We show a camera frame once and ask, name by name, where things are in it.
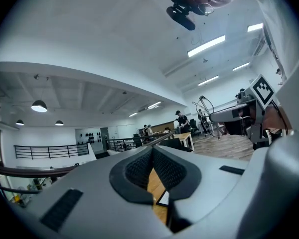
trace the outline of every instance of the black rubber pad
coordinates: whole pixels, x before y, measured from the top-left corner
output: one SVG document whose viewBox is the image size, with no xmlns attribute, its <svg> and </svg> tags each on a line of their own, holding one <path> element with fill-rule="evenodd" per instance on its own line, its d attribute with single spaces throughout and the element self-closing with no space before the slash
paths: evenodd
<svg viewBox="0 0 299 239">
<path fill-rule="evenodd" d="M 221 168 L 219 168 L 219 170 L 223 170 L 223 171 L 226 171 L 229 173 L 234 173 L 234 174 L 239 174 L 239 175 L 243 175 L 243 173 L 245 172 L 244 169 L 231 167 L 231 166 L 227 166 L 227 165 L 223 165 Z"/>
<path fill-rule="evenodd" d="M 41 218 L 41 222 L 54 231 L 58 231 L 83 193 L 69 189 Z"/>
</svg>

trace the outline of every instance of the white ceiling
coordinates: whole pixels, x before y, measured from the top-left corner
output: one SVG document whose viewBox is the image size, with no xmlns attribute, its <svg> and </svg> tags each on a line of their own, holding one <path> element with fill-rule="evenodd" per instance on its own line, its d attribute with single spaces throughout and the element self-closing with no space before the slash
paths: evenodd
<svg viewBox="0 0 299 239">
<path fill-rule="evenodd" d="M 46 38 L 53 38 L 49 36 L 49 30 L 58 28 L 71 33 L 69 39 L 76 40 L 84 35 L 98 45 L 100 32 L 104 36 L 125 40 L 128 46 L 141 52 L 144 60 L 157 66 L 183 93 L 197 88 L 198 83 L 205 79 L 232 73 L 234 67 L 252 61 L 262 35 L 261 30 L 247 33 L 249 25 L 262 22 L 262 13 L 256 0 L 235 0 L 216 9 L 208 17 L 190 14 L 196 24 L 195 31 L 188 31 L 169 18 L 166 8 L 172 6 L 170 0 L 32 2 L 37 4 L 37 7 L 33 4 L 27 5 L 32 10 L 30 24 L 24 26 L 25 19 L 20 15 L 16 17 L 19 22 L 14 26 L 21 26 L 19 31 L 22 33 L 19 34 L 46 35 Z M 187 51 L 221 35 L 226 35 L 225 42 L 188 58 Z M 94 92 L 101 97 L 101 94 L 98 95 L 101 92 L 91 90 L 90 99 Z M 61 89 L 60 95 L 68 95 L 66 106 L 77 106 L 75 96 L 78 94 L 75 90 Z M 87 104 L 83 104 L 83 107 L 91 109 Z M 112 110 L 113 107 L 105 109 L 107 112 Z"/>
<path fill-rule="evenodd" d="M 96 114 L 119 113 L 129 116 L 159 101 L 123 92 L 65 77 L 39 75 L 36 80 L 33 74 L 0 72 L 0 104 L 10 104 L 19 112 L 30 111 L 32 103 L 42 98 L 50 111 L 85 110 Z"/>
</svg>

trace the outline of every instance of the wooden floor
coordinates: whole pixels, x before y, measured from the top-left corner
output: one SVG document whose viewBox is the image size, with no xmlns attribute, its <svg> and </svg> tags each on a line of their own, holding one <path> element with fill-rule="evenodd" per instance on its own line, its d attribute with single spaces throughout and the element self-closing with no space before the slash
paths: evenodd
<svg viewBox="0 0 299 239">
<path fill-rule="evenodd" d="M 254 150 L 253 145 L 246 137 L 239 135 L 224 135 L 217 139 L 211 135 L 205 137 L 204 135 L 193 137 L 195 153 L 221 157 L 233 158 L 241 160 L 250 160 Z M 156 205 L 157 200 L 163 194 L 165 188 L 154 169 L 149 177 L 148 191 L 153 194 L 154 206 L 153 210 L 159 219 L 165 224 L 167 217 L 167 207 Z"/>
</svg>

